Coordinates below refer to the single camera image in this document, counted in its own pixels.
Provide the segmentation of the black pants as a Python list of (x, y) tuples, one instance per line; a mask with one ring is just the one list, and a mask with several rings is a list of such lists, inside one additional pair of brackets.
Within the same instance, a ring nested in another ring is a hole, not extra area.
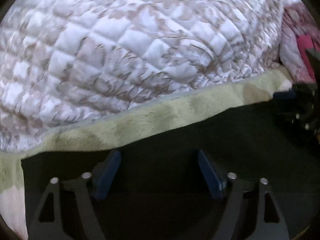
[[(289, 239), (319, 239), (319, 139), (294, 128), (273, 98), (230, 108), (207, 120), (114, 148), (120, 166), (106, 198), (92, 202), (105, 239), (211, 239), (216, 201), (199, 152), (241, 180), (266, 178)], [(28, 233), (52, 178), (79, 178), (112, 150), (43, 152), (22, 161)]]

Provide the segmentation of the floral fleece blanket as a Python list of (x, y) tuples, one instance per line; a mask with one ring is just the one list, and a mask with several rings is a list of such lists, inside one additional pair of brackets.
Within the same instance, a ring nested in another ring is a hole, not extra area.
[(1, 221), (18, 239), (27, 239), (25, 196), (21, 161), (41, 152), (84, 152), (118, 148), (162, 132), (206, 120), (229, 108), (270, 100), (276, 91), (291, 87), (284, 67), (255, 77), (171, 94), (101, 120), (84, 121), (51, 129), (35, 147), (25, 152), (1, 153)]

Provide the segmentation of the pink floral rolled comforter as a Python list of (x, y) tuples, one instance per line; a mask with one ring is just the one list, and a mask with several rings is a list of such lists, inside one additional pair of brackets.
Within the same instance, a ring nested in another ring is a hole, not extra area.
[(315, 83), (315, 71), (306, 50), (319, 50), (319, 29), (306, 6), (293, 3), (284, 9), (279, 56), (295, 82)]

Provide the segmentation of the quilted white beige bedspread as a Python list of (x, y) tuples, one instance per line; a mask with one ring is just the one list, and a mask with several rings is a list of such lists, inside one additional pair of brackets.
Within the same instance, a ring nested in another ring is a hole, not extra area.
[(1, 150), (277, 66), (285, 0), (13, 0), (1, 21)]

